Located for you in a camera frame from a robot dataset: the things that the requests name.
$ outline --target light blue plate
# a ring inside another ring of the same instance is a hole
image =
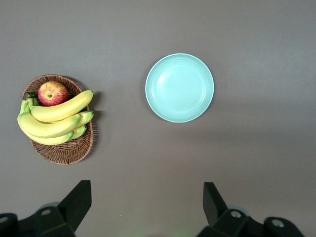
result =
[[[189,122],[210,105],[214,81],[198,58],[176,53],[160,59],[150,70],[145,93],[152,110],[170,122]]]

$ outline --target oval basket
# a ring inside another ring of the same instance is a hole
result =
[[[29,92],[37,92],[39,87],[48,81],[57,81],[62,83],[67,89],[69,93],[68,99],[73,98],[82,92],[80,87],[71,79],[55,75],[48,74],[42,75],[35,78],[31,81],[23,91],[22,98],[25,98],[26,94]],[[89,107],[87,106],[82,111],[88,111]],[[92,122],[86,124],[87,130],[86,132],[79,138],[70,140],[66,143],[55,145],[55,146],[47,146],[40,143],[37,143],[30,139],[30,142],[36,152],[42,156],[45,160],[48,160],[55,164],[74,164],[82,159],[84,159],[90,152],[93,144],[93,127]]]

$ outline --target banana bunch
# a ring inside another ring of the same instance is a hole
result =
[[[33,141],[44,145],[58,145],[82,136],[94,116],[84,111],[92,100],[93,91],[86,90],[74,98],[55,106],[37,105],[37,99],[22,100],[18,124]]]

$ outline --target red apple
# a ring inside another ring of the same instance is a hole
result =
[[[59,82],[48,81],[40,86],[38,97],[45,106],[59,105],[68,99],[68,90]]]

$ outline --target green leaf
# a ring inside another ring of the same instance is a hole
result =
[[[35,93],[35,92],[28,92],[28,94],[29,94],[29,98],[37,98],[37,93]]]

